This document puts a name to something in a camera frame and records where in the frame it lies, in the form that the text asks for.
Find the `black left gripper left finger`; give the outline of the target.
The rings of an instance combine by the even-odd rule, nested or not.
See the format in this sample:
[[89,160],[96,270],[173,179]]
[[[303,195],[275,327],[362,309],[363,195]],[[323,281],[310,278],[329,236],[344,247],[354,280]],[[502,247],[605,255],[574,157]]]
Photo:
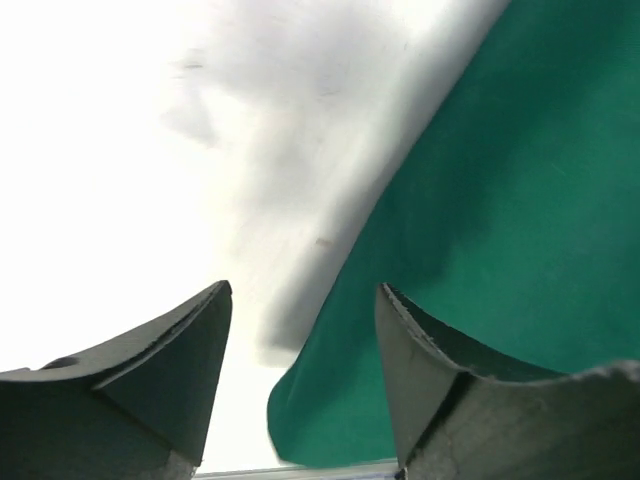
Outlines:
[[2,477],[192,478],[231,316],[231,286],[219,281],[106,342],[3,372]]

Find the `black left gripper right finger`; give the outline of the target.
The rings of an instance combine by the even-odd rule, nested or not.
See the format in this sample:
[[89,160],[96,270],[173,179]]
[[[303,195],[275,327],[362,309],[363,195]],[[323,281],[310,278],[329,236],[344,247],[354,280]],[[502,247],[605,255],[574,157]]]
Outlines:
[[502,354],[390,285],[375,327],[401,479],[635,479],[639,365],[561,374]]

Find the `green surgical cloth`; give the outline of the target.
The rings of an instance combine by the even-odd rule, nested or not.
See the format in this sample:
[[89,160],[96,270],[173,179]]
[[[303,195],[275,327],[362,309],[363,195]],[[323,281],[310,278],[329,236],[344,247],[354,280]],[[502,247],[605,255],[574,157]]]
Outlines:
[[514,1],[377,202],[267,404],[278,457],[388,458],[376,286],[561,372],[639,355],[639,5]]

